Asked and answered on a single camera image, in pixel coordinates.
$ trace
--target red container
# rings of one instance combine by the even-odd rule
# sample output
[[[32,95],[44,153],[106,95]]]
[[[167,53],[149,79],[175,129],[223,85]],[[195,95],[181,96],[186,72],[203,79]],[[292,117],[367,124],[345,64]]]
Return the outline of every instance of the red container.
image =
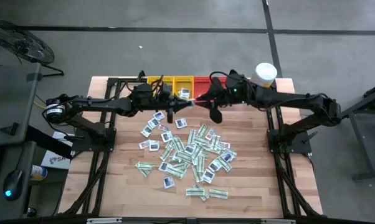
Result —
[[[219,81],[221,81],[222,86],[225,87],[227,77],[218,77],[218,78],[219,78]],[[194,77],[193,82],[194,82],[193,97],[195,99],[199,97],[199,95],[207,93],[211,85],[211,81],[209,77]]]

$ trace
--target fan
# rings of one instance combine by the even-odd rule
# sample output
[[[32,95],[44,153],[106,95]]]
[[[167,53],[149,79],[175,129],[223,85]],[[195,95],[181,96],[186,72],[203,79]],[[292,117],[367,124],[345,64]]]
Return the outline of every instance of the fan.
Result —
[[[55,60],[55,54],[47,44],[34,34],[25,30],[17,30],[16,28],[17,25],[15,24],[0,21],[0,46],[17,57],[31,63],[40,63],[44,67],[60,72],[45,76],[64,75],[63,71],[48,66]]]

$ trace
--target wooden tabletop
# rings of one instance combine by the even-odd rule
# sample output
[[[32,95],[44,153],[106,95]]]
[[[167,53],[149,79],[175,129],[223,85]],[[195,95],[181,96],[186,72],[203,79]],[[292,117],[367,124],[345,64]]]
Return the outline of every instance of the wooden tabletop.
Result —
[[[103,98],[108,77],[92,77],[88,96]],[[294,92],[292,79],[277,79],[278,91]],[[127,96],[123,90],[121,96]],[[188,127],[176,129],[175,124],[169,126],[173,134],[178,135],[184,144],[188,140],[190,129],[199,129],[206,124],[214,128],[221,141],[231,143],[237,157],[230,164],[233,167],[228,173],[221,169],[216,173],[212,184],[201,182],[206,188],[227,190],[227,200],[209,198],[203,202],[198,197],[186,197],[185,190],[191,188],[195,178],[191,167],[183,179],[173,177],[175,187],[165,190],[163,179],[169,175],[153,170],[147,178],[135,167],[139,161],[153,162],[160,165],[160,154],[165,143],[162,142],[160,130],[155,129],[149,139],[160,140],[160,150],[149,152],[148,148],[139,149],[138,143],[147,140],[140,131],[153,117],[152,111],[138,113],[133,118],[116,117],[116,146],[111,153],[105,186],[103,190],[100,216],[117,217],[206,217],[206,218],[280,218],[282,208],[275,171],[275,162],[268,150],[266,130],[268,129],[265,113],[247,105],[235,105],[222,110],[223,122],[216,124],[209,118],[208,110],[195,106],[174,115],[174,120],[186,118]],[[285,123],[294,123],[300,119],[298,109],[282,108]],[[96,122],[100,113],[84,113],[84,117]],[[206,166],[217,155],[209,153]],[[295,182],[306,200],[319,213],[321,205],[316,188],[315,176],[311,164],[302,155],[292,154]],[[77,199],[87,184],[91,152],[83,152],[73,159],[64,187],[59,212],[68,209]],[[288,187],[287,197],[290,211],[293,211],[291,195]],[[93,190],[90,209],[96,196]]]

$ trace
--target yellow bin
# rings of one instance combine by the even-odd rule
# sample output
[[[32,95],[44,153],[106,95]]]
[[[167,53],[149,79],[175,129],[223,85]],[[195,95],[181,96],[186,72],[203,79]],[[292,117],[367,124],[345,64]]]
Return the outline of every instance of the yellow bin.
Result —
[[[180,76],[180,77],[174,77],[174,86],[173,86],[173,92],[174,95],[178,95],[178,91],[180,91],[182,88],[188,89],[190,92],[190,98],[193,98],[193,91],[194,91],[194,85],[193,85],[193,76]]]
[[[156,80],[159,80],[161,76],[149,76],[148,77],[148,83],[151,85]],[[173,76],[163,76],[163,82],[169,86],[172,87],[174,91],[174,77]]]

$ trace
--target concrete floor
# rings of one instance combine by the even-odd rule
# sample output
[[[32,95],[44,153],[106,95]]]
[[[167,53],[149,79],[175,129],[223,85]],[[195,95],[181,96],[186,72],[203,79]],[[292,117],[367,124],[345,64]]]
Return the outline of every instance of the concrete floor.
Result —
[[[375,30],[375,0],[268,3],[275,29]],[[0,19],[19,25],[267,28],[261,0],[0,0]],[[232,68],[250,75],[256,64],[272,62],[267,34],[33,33],[54,50],[52,66],[66,72],[42,81],[37,92],[42,98],[86,94],[94,75],[137,75],[140,70],[207,75]],[[326,93],[343,110],[375,85],[375,36],[276,35],[275,40],[283,77],[293,78],[298,93]],[[0,64],[17,63],[0,48]],[[35,108],[31,123],[51,134],[38,115]],[[311,145],[325,215],[375,222],[375,179],[351,180],[366,167],[349,121],[312,131],[319,132]],[[35,190],[31,203],[40,215],[53,212],[60,188],[47,184]]]

